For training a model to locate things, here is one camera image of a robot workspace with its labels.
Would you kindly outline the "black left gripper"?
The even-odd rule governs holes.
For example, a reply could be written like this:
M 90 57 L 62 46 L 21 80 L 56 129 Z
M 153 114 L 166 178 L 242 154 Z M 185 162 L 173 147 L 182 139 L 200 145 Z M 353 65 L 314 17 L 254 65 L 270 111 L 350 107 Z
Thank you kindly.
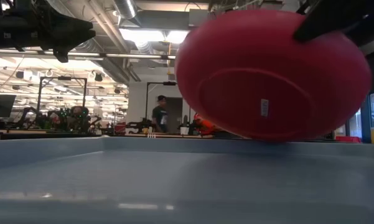
M 52 49 L 67 63 L 69 51 L 95 36 L 91 22 L 54 14 L 46 0 L 0 0 L 0 49 Z

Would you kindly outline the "red plastic plate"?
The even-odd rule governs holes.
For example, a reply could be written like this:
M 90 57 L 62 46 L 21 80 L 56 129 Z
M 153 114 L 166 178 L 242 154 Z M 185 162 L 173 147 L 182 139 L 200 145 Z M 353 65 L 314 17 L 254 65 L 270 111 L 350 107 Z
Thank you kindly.
M 294 40 L 303 21 L 295 12 L 247 10 L 204 22 L 176 54 L 182 97 L 246 138 L 313 139 L 342 126 L 370 91 L 370 67 L 341 32 Z

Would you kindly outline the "blue plastic tray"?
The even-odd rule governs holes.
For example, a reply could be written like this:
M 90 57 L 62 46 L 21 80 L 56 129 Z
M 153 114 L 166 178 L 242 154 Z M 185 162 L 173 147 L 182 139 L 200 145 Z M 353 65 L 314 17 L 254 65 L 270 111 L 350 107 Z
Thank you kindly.
M 0 141 L 0 224 L 374 224 L 374 145 Z

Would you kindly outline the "long ceiling light bar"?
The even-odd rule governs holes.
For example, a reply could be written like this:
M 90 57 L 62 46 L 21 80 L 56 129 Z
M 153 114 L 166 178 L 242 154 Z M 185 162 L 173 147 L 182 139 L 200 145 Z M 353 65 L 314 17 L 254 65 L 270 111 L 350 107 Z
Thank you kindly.
M 53 51 L 44 50 L 25 50 L 20 52 L 16 49 L 0 49 L 0 54 L 13 55 L 45 55 L 55 56 Z M 67 56 L 85 57 L 85 58 L 134 58 L 134 59 L 153 59 L 153 60 L 175 60 L 175 55 L 149 55 L 149 54 L 112 54 L 112 53 L 94 53 L 94 52 L 69 52 Z

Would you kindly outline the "seated blurry person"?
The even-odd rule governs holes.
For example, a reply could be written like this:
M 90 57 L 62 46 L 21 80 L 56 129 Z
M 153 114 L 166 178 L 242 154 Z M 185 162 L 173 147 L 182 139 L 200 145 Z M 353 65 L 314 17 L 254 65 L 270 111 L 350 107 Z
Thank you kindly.
M 67 116 L 67 128 L 73 131 L 86 132 L 88 127 L 88 109 L 83 106 L 73 106 Z

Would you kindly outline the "dark background monitor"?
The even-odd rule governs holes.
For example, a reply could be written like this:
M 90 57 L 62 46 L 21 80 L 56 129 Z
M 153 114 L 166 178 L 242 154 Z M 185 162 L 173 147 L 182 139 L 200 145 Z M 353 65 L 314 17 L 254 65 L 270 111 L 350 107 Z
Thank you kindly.
M 0 118 L 8 118 L 11 115 L 16 95 L 0 95 Z

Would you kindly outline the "person with black cap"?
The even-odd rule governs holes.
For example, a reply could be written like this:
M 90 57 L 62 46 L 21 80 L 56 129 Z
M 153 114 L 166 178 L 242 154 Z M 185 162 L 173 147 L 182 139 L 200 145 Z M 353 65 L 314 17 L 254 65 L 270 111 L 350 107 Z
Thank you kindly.
M 164 95 L 159 95 L 157 97 L 157 106 L 152 110 L 152 123 L 155 125 L 155 132 L 168 132 L 166 97 Z

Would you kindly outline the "person in orange top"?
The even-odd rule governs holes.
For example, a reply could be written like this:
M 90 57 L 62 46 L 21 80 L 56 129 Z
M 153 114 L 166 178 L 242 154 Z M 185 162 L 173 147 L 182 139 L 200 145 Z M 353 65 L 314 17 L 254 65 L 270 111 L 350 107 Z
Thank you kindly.
M 195 127 L 201 135 L 214 134 L 219 131 L 219 129 L 211 123 L 209 120 L 204 119 L 198 113 L 194 114 Z

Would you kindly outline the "black background station frame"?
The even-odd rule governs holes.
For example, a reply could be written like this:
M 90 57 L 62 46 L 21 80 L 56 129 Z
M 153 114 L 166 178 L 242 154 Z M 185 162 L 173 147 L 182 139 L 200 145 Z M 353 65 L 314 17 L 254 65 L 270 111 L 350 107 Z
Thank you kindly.
M 88 115 L 88 112 L 86 111 L 85 103 L 86 103 L 86 93 L 87 93 L 87 79 L 86 78 L 77 78 L 77 77 L 71 77 L 71 76 L 59 76 L 59 77 L 47 77 L 43 76 L 40 77 L 40 82 L 39 82 L 39 91 L 38 91 L 38 99 L 37 99 L 37 114 L 40 113 L 40 104 L 41 104 L 41 98 L 42 98 L 42 90 L 43 88 L 46 87 L 46 85 L 51 82 L 52 80 L 61 80 L 61 81 L 72 81 L 72 80 L 83 80 L 84 85 L 82 86 L 83 88 L 83 98 L 82 98 L 82 115 L 80 117 L 86 118 Z
M 145 100 L 145 118 L 148 119 L 148 104 L 149 104 L 149 93 L 152 89 L 150 85 L 162 85 L 162 86 L 176 86 L 176 82 L 147 82 L 146 84 L 146 100 Z

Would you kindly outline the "silver ceiling air duct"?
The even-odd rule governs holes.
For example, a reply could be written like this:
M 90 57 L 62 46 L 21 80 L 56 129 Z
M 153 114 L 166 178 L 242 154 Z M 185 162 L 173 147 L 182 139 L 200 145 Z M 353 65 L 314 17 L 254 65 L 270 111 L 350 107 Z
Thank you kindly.
M 138 9 L 134 0 L 113 0 L 118 14 L 123 19 L 132 19 L 137 15 Z

